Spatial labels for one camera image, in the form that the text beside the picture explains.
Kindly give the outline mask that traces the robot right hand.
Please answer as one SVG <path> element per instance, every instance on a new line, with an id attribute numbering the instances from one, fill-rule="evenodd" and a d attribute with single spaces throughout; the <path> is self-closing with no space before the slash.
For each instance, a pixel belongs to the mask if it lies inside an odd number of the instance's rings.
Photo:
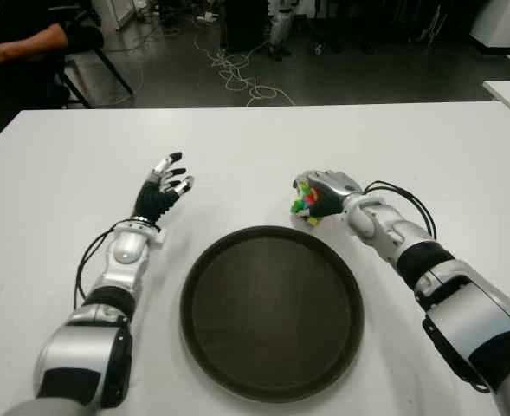
<path id="1" fill-rule="evenodd" d="M 362 188 L 343 172 L 305 171 L 294 179 L 293 187 L 297 199 L 291 212 L 308 223 L 341 214 L 363 197 Z"/>

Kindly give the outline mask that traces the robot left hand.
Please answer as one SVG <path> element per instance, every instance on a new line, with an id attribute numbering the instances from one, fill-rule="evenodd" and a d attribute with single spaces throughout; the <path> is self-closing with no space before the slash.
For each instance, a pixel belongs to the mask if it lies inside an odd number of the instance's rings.
<path id="1" fill-rule="evenodd" d="M 181 152 L 164 156 L 149 172 L 140 187 L 132 210 L 132 217 L 155 225 L 177 201 L 191 190 L 192 176 L 185 176 L 186 169 L 172 168 L 183 158 Z"/>

